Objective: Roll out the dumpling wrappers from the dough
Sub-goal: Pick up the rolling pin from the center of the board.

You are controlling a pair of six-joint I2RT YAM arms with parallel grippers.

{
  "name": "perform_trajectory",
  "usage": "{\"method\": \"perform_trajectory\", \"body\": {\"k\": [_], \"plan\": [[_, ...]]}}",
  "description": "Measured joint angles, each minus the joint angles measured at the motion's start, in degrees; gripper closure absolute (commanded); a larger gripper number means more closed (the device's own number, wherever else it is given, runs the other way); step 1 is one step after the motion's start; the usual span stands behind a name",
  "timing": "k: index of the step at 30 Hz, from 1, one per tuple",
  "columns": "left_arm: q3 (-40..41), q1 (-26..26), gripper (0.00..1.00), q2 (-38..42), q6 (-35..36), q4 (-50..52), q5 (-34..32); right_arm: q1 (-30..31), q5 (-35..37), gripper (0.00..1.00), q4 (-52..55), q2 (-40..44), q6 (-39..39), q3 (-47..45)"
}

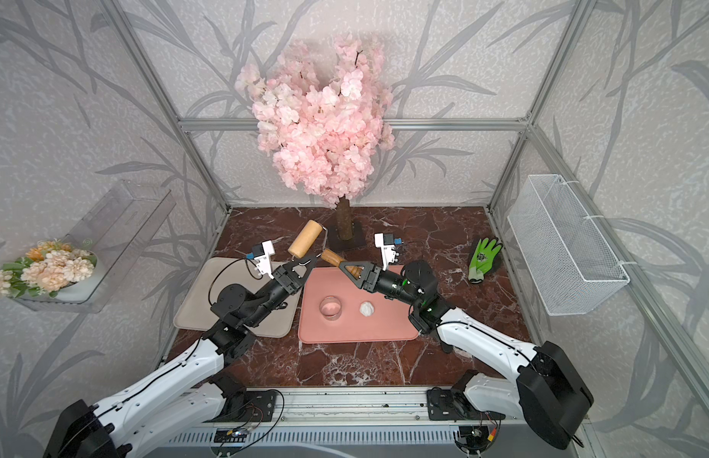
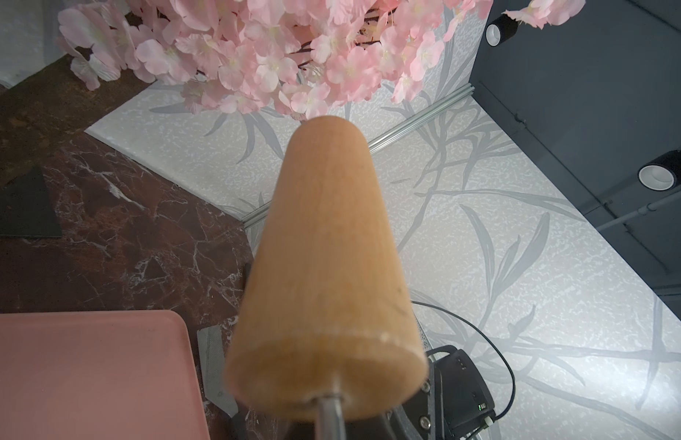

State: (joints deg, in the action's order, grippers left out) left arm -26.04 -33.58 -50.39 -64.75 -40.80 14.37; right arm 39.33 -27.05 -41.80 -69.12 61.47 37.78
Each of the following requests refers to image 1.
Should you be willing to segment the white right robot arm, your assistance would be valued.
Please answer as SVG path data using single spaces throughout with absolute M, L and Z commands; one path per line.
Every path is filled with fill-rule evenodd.
M 443 350 L 462 350 L 499 374 L 477 374 L 466 382 L 463 396 L 473 410 L 523 420 L 558 450 L 575 442 L 594 397 L 561 347 L 512 338 L 452 305 L 439 293 L 426 261 L 408 263 L 400 273 L 362 261 L 339 261 L 336 267 L 357 288 L 408 305 L 411 325 L 434 336 Z

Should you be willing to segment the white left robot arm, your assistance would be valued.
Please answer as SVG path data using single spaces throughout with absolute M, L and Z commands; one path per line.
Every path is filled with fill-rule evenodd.
M 257 292 L 226 286 L 211 309 L 218 321 L 170 363 L 94 405 L 79 400 L 58 418 L 47 457 L 144 457 L 185 429 L 217 417 L 245 389 L 224 369 L 244 356 L 251 328 L 303 289 L 316 265 L 308 255 L 277 267 Z M 306 273 L 299 274 L 298 268 Z

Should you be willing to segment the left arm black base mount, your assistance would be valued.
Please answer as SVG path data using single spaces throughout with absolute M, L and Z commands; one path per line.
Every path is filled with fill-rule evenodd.
M 268 423 L 273 420 L 278 394 L 274 390 L 249 390 L 238 379 L 219 373 L 209 380 L 222 391 L 224 406 L 212 422 Z

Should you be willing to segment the white dough ball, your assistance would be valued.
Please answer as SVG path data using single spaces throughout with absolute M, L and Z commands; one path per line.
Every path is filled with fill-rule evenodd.
M 375 314 L 375 306 L 371 302 L 365 301 L 360 305 L 359 312 L 364 317 L 371 317 Z

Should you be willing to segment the wooden rolling pin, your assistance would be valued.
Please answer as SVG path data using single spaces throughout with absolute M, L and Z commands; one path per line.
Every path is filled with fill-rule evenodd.
M 362 267 L 345 266 L 345 259 L 329 249 L 329 230 L 313 219 L 305 224 L 287 251 L 299 260 L 313 254 L 334 267 L 344 267 L 355 279 L 362 275 Z

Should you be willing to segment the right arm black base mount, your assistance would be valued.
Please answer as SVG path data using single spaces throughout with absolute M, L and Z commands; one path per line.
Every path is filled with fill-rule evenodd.
M 450 389 L 441 387 L 428 389 L 426 398 L 429 419 L 431 421 L 504 420 L 504 414 L 477 410 L 467 400 L 466 385 L 477 375 L 480 375 L 477 370 L 470 369 Z

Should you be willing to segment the pink silicone mat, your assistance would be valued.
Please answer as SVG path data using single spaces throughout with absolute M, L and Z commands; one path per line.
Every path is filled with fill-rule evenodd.
M 409 305 L 357 288 L 334 267 L 314 269 L 304 287 L 298 337 L 302 343 L 411 341 L 418 331 Z

